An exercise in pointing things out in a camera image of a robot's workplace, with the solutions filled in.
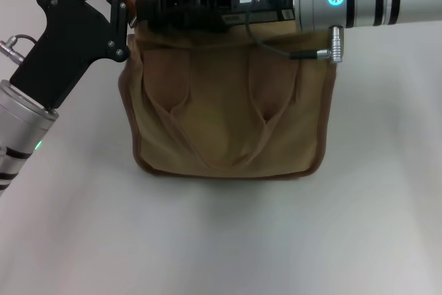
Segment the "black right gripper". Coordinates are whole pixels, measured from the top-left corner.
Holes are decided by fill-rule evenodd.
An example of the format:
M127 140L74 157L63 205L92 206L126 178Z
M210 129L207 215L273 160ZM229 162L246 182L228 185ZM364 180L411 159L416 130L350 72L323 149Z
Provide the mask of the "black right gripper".
M137 23L149 28L226 32L233 26L295 19L294 0L137 0Z

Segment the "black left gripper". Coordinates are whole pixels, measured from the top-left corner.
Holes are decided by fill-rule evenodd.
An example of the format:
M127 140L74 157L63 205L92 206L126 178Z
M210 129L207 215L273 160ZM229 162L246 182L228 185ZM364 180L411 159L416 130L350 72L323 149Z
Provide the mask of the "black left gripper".
M87 0L36 1L45 13L46 28L10 83L45 109L56 109L88 67L106 57L107 46L116 62L128 58L128 6L110 0L109 24Z

